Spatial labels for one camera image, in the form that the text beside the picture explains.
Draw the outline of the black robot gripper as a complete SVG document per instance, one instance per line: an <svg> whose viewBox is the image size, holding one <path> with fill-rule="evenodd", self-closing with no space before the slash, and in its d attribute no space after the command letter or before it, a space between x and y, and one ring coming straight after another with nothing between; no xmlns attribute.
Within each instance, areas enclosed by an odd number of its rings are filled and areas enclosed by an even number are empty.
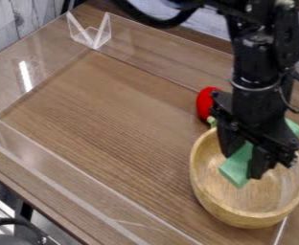
<svg viewBox="0 0 299 245"><path fill-rule="evenodd" d="M267 123L285 118L289 110L293 82L275 82L266 87L235 84L233 92L213 91L211 115L218 120L218 137L222 153L229 158L246 140L254 144L249 161L249 178L259 180L277 164L293 166L299 150L299 137L289 129L269 133Z"/></svg>

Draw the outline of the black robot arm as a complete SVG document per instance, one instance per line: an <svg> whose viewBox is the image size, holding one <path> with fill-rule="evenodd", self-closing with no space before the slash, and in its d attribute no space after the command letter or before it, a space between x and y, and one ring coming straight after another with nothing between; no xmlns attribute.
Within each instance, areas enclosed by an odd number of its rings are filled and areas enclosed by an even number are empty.
<svg viewBox="0 0 299 245"><path fill-rule="evenodd" d="M138 22L159 29L180 25L200 8L217 9L234 52L233 91L211 92L223 155L230 157L246 143L254 146L250 179L261 179L275 165L291 167L299 137L285 113L299 114L290 103L293 84L299 81L299 0L162 0L179 10L168 19L147 14L128 0L112 1Z"/></svg>

